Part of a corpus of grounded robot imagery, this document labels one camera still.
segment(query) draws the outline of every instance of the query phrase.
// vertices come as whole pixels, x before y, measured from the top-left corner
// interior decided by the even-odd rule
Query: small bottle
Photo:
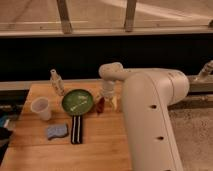
[[[63,81],[61,79],[61,76],[57,74],[55,69],[51,69],[50,74],[51,74],[50,81],[52,83],[52,86],[55,92],[59,96],[63,96],[65,91],[64,91],[64,86],[63,86]]]

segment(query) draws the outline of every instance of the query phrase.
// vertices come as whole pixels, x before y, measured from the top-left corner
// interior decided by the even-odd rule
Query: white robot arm
[[[167,106],[182,100],[189,81],[178,70],[124,69],[102,65],[102,95],[112,96],[116,80],[124,81],[122,110],[134,171],[183,171]]]

